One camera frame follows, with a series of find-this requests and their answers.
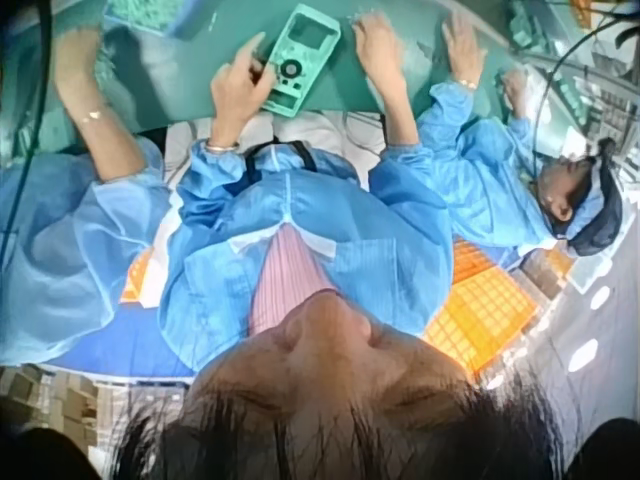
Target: gold bracelet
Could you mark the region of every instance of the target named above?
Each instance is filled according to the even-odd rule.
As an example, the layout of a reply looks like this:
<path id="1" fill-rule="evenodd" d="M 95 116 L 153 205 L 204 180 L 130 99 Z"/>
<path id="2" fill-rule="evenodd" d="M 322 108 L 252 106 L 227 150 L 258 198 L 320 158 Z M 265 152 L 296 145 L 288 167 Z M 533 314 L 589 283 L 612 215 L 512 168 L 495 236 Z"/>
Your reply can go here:
<path id="1" fill-rule="evenodd" d="M 231 147 L 215 147 L 213 145 L 209 145 L 209 140 L 207 140 L 204 144 L 205 150 L 209 153 L 230 153 L 235 152 L 238 150 L 238 148 L 240 148 L 240 144 L 238 142 L 235 142 Z"/>
<path id="2" fill-rule="evenodd" d="M 478 89 L 478 85 L 476 85 L 473 82 L 467 82 L 466 80 L 458 80 L 458 83 L 473 92 L 475 92 Z"/>

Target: table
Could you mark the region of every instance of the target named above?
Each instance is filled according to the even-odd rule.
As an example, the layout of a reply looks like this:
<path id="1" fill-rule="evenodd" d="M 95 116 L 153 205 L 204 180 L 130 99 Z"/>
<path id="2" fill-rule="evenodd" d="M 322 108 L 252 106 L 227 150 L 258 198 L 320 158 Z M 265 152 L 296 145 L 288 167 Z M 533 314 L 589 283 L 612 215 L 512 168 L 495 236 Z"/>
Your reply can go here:
<path id="1" fill-rule="evenodd" d="M 273 45 L 297 0 L 202 0 L 200 9 L 178 38 L 106 23 L 105 48 L 113 62 L 112 78 L 104 92 L 113 108 L 133 132 L 174 122 L 213 115 L 209 82 L 217 68 L 253 34 L 267 34 L 262 54 Z M 405 73 L 414 112 L 430 104 L 429 87 L 448 76 L 446 50 L 440 25 L 454 2 L 447 0 L 307 0 L 306 3 L 338 19 L 343 36 L 327 67 L 318 77 L 303 109 L 378 111 L 376 98 L 367 86 L 354 51 L 350 22 L 370 10 L 384 11 L 391 19 L 407 52 Z M 473 7 L 472 0 L 466 0 Z M 103 23 L 104 0 L 84 0 L 54 17 L 54 34 L 83 24 Z M 485 17 L 489 10 L 483 9 Z M 484 18 L 491 24 L 491 18 Z M 487 66 L 475 99 L 474 112 L 504 117 L 506 112 L 496 91 L 500 71 L 515 64 L 506 40 L 491 35 L 485 24 L 480 43 L 489 49 Z M 28 111 L 38 82 L 39 31 L 32 27 L 10 39 L 0 112 L 0 156 L 21 151 L 29 141 Z M 552 119 L 541 126 L 539 150 L 559 154 L 569 126 L 574 125 L 557 98 L 551 102 Z M 26 124 L 20 134 L 17 127 Z M 50 86 L 40 134 L 41 151 L 58 151 L 77 142 L 75 130 Z"/>

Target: electronic device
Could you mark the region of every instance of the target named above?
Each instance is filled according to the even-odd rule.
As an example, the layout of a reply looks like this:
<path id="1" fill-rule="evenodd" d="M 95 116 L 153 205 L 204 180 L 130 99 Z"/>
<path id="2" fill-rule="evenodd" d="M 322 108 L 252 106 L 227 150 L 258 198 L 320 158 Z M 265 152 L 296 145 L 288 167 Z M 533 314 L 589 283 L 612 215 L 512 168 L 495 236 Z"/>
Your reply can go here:
<path id="1" fill-rule="evenodd" d="M 269 56 L 278 81 L 264 109 L 285 117 L 295 116 L 339 39 L 337 20 L 298 5 Z"/>

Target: blue smock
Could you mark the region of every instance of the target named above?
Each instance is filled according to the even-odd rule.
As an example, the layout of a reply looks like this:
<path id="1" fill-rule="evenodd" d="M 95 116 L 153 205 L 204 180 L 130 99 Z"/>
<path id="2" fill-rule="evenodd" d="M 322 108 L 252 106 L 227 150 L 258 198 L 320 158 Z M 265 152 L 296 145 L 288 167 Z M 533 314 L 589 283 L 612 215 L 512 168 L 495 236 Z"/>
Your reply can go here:
<path id="1" fill-rule="evenodd" d="M 508 126 L 495 118 L 469 121 L 472 93 L 457 83 L 431 88 L 433 106 L 418 119 L 420 140 L 433 155 L 418 162 L 420 181 L 438 192 L 451 211 L 453 231 L 495 247 L 540 245 L 553 235 L 522 175 L 534 177 L 527 119 Z"/>
<path id="2" fill-rule="evenodd" d="M 371 193 L 345 159 L 310 152 L 317 173 L 304 170 L 288 145 L 263 148 L 261 180 L 243 186 L 241 156 L 211 154 L 203 142 L 192 147 L 177 189 L 182 224 L 169 241 L 159 323 L 193 370 L 247 336 L 269 242 L 284 223 L 301 233 L 337 289 L 372 317 L 421 335 L 444 304 L 453 273 L 449 209 L 415 168 L 431 152 L 388 148 Z"/>
<path id="3" fill-rule="evenodd" d="M 97 180 L 88 155 L 35 157 L 12 232 L 6 223 L 21 169 L 0 171 L 0 235 L 10 235 L 0 364 L 55 358 L 113 318 L 129 266 L 169 208 L 160 151 L 139 144 L 147 168 L 108 183 Z"/>

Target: green workbench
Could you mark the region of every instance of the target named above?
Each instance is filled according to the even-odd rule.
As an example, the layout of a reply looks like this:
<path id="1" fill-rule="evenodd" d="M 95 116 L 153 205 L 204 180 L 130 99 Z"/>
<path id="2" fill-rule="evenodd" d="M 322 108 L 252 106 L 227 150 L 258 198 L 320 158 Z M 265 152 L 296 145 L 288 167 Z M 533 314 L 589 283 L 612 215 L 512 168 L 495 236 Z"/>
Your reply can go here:
<path id="1" fill-rule="evenodd" d="M 209 82 L 217 68 L 229 61 L 256 32 L 267 33 L 264 42 L 267 50 L 297 3 L 297 0 L 203 0 L 200 11 L 179 38 L 163 38 L 104 23 L 104 0 L 84 0 L 54 17 L 54 34 L 73 26 L 104 23 L 105 48 L 114 65 L 113 75 L 110 79 L 107 76 L 104 82 L 104 91 L 127 126 L 133 132 L 140 132 L 213 115 Z M 307 0 L 306 3 L 339 19 L 343 36 L 306 99 L 304 109 L 379 110 L 356 58 L 350 28 L 358 14 L 371 10 L 384 11 L 406 45 L 405 73 L 416 115 L 430 104 L 430 85 L 448 75 L 440 28 L 450 14 L 443 6 L 447 3 L 445 0 Z M 474 111 L 483 116 L 504 118 L 506 112 L 496 90 L 496 78 L 515 62 L 505 47 L 506 40 L 499 42 L 497 37 L 500 34 L 492 38 L 479 32 L 480 43 L 490 53 Z M 29 140 L 28 110 L 38 81 L 39 51 L 39 30 L 32 27 L 10 39 L 3 59 L 0 153 L 4 159 L 11 152 L 19 153 L 21 145 Z M 539 150 L 553 155 L 559 153 L 567 128 L 574 125 L 574 121 L 553 97 L 551 109 L 551 122 L 540 127 Z M 71 122 L 50 88 L 40 135 L 41 151 L 58 151 L 76 141 Z"/>

